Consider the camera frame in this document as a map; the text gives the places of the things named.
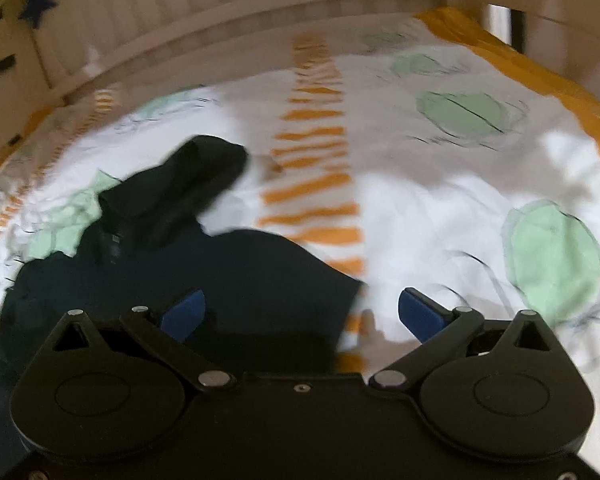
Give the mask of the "blue star decoration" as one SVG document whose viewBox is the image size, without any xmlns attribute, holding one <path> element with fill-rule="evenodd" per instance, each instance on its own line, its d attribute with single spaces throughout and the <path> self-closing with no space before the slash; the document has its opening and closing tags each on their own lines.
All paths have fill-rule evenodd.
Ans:
<svg viewBox="0 0 600 480">
<path fill-rule="evenodd" d="M 55 0 L 24 0 L 23 8 L 18 18 L 25 21 L 32 29 L 38 29 L 42 22 L 43 14 L 46 11 L 56 8 L 58 3 Z"/>
</svg>

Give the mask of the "black zip hoodie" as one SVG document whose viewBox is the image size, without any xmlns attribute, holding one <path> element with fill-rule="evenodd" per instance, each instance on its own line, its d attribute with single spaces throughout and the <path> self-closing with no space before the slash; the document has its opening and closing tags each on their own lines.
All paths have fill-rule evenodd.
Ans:
<svg viewBox="0 0 600 480">
<path fill-rule="evenodd" d="M 73 256 L 53 252 L 21 268 L 0 314 L 0 476 L 23 454 L 9 420 L 12 389 L 72 309 L 112 322 L 139 306 L 163 314 L 183 292 L 201 289 L 206 315 L 187 347 L 256 372 L 332 369 L 361 283 L 285 237 L 210 235 L 199 223 L 248 162 L 238 144 L 194 136 L 161 165 L 101 192 L 100 216 Z"/>
</svg>

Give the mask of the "white leaf-print bed sheet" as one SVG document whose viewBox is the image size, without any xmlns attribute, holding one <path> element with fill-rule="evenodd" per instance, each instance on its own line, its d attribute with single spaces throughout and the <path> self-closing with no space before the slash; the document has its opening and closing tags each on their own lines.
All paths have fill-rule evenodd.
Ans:
<svg viewBox="0 0 600 480">
<path fill-rule="evenodd" d="M 0 314 L 101 192 L 194 136 L 249 156 L 204 232 L 361 283 L 332 369 L 245 370 L 146 306 L 72 309 L 9 396 L 0 479 L 600 479 L 597 103 L 446 9 L 189 55 L 54 110 L 0 167 Z M 407 287 L 452 312 L 423 344 Z"/>
</svg>

